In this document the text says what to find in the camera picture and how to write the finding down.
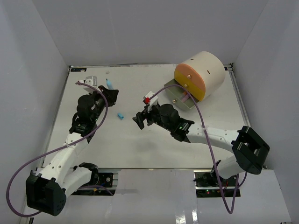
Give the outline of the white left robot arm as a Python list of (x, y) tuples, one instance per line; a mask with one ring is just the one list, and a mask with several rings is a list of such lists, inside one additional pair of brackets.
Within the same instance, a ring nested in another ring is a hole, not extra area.
[(83, 162), (69, 173), (79, 154), (88, 146), (96, 130), (102, 112), (115, 105), (118, 90), (104, 86), (92, 87), (92, 92), (78, 99), (77, 111), (72, 118), (71, 128), (64, 143), (53, 159), (38, 174), (26, 180), (27, 206), (57, 216), (67, 198), (80, 187), (94, 186), (99, 181), (98, 167)]

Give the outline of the light blue highlighter body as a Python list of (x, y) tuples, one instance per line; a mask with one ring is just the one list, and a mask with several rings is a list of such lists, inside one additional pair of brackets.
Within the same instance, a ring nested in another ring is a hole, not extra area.
[(109, 81), (108, 79), (106, 79), (106, 84), (107, 84), (107, 87), (108, 87), (109, 90), (113, 90), (114, 89), (111, 81)]

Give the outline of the light blue highlighter cap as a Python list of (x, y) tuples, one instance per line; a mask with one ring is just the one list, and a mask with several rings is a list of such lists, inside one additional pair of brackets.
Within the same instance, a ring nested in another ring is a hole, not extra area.
[(117, 113), (117, 116), (119, 119), (123, 120), (124, 119), (124, 116), (121, 114), (121, 113)]

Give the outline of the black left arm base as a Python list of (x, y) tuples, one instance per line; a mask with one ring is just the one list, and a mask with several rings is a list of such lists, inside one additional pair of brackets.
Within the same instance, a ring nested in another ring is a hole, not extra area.
[(88, 168), (92, 172), (91, 181), (84, 184), (82, 188), (75, 191), (74, 196), (113, 196), (115, 194), (116, 184), (113, 183), (115, 174), (99, 169), (97, 165), (83, 162), (78, 166), (71, 168), (72, 173), (77, 168)]

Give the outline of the round three-drawer storage box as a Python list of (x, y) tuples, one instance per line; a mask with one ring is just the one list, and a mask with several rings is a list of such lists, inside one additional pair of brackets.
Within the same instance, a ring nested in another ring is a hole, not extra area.
[(191, 98), (182, 102), (184, 92), (189, 92), (195, 102), (201, 102), (214, 93), (225, 80), (223, 63), (213, 54), (202, 51), (178, 64), (173, 79), (165, 83), (170, 101), (181, 110), (194, 107)]

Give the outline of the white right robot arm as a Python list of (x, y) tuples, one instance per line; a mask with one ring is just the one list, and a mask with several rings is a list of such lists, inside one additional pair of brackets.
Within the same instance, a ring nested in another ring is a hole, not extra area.
[(216, 186), (222, 186), (228, 178), (242, 172), (260, 174), (270, 151), (269, 145), (249, 126), (243, 126), (240, 130), (203, 128), (194, 121), (180, 117), (170, 104), (145, 108), (133, 117), (133, 121), (140, 129), (144, 128), (144, 122), (148, 126), (156, 124), (180, 142), (202, 143), (231, 152), (233, 156), (219, 161), (212, 171), (211, 181)]

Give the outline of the pink purple highlighter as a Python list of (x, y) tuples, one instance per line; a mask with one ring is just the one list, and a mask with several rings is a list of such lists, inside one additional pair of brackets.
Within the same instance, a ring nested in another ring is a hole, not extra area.
[(181, 101), (185, 102), (189, 97), (190, 97), (189, 94), (187, 92), (184, 92)]

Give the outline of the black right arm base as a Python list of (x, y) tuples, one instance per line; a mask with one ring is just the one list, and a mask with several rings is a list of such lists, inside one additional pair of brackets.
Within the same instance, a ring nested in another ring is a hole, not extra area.
[[(215, 172), (211, 168), (195, 169), (193, 182), (195, 184), (197, 198), (221, 198), (220, 186)], [(220, 178), (225, 197), (233, 197), (237, 176), (234, 175), (225, 180)]]

